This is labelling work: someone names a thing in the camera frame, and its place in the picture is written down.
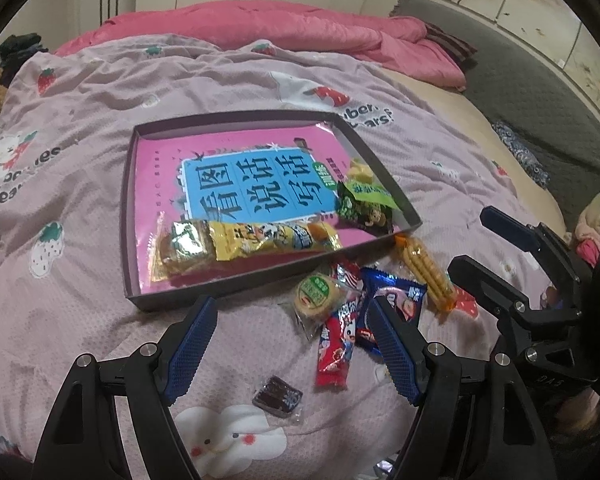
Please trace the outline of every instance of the cardboard tray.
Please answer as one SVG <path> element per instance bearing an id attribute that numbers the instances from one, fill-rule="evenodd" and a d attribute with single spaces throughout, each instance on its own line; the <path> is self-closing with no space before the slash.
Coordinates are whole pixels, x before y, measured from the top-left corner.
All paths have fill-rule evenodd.
<path id="1" fill-rule="evenodd" d="M 336 114 L 305 110 L 249 110 L 187 116 L 140 124 L 135 127 L 129 144 L 121 196 L 120 248 L 126 297 L 140 310 L 146 312 L 181 308 L 192 305 L 196 298 L 202 294 L 215 297 L 225 296 L 248 288 L 278 282 L 298 274 L 312 272 L 320 264 L 333 261 L 338 257 L 345 256 L 353 260 L 362 254 L 375 253 L 392 247 L 394 236 L 385 235 L 339 251 L 307 254 L 306 257 L 289 263 L 252 270 L 221 280 L 161 292 L 141 293 L 136 252 L 136 224 L 134 221 L 136 151 L 139 139 L 143 137 L 147 139 L 164 139 L 259 128 L 309 126 L 321 122 L 329 123 L 333 127 L 338 142 L 341 143 L 347 153 L 352 158 L 354 156 L 362 158 L 371 167 L 382 185 L 391 193 L 400 208 L 399 212 L 394 212 L 394 224 L 399 228 L 399 232 L 409 233 L 417 229 L 422 224 L 422 220 L 411 202 L 355 130 Z"/>

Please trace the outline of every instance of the cloud print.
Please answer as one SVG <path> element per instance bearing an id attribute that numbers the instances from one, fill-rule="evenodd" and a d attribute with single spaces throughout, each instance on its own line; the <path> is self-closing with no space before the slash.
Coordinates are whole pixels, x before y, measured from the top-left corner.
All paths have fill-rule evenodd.
<path id="1" fill-rule="evenodd" d="M 250 404 L 229 406 L 222 413 L 189 408 L 174 422 L 200 476 L 232 476 L 253 460 L 270 460 L 286 449 L 283 429 L 270 428 L 264 412 Z"/>

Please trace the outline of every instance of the quilted gray fabric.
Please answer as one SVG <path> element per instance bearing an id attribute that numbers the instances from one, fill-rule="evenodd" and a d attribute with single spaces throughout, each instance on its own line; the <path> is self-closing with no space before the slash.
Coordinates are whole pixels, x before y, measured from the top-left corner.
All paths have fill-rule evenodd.
<path id="1" fill-rule="evenodd" d="M 600 192 L 600 123 L 570 88 L 534 56 L 465 14 L 430 0 L 399 0 L 392 15 L 415 16 L 478 52 L 464 95 L 490 121 L 515 129 L 550 176 L 567 229 Z"/>

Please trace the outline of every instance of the folded pink blanket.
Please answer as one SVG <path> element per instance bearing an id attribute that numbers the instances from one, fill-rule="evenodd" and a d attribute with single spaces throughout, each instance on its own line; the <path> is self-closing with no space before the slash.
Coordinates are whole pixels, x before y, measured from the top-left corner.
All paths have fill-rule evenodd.
<path id="1" fill-rule="evenodd" d="M 266 39 L 285 50 L 339 52 L 375 61 L 440 87 L 464 88 L 464 74 L 421 20 L 376 18 L 272 0 L 223 0 L 182 9 L 133 12 L 107 20 L 61 46 L 67 56 L 91 45 L 146 34 L 178 34 L 233 50 Z"/>

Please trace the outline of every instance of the dark brown candy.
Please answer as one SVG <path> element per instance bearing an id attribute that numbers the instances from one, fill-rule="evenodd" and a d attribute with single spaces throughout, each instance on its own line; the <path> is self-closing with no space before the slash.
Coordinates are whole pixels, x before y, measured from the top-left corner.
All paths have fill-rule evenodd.
<path id="1" fill-rule="evenodd" d="M 279 377 L 272 376 L 253 397 L 253 403 L 271 415 L 287 418 L 300 404 L 301 399 L 300 390 L 289 386 Z"/>

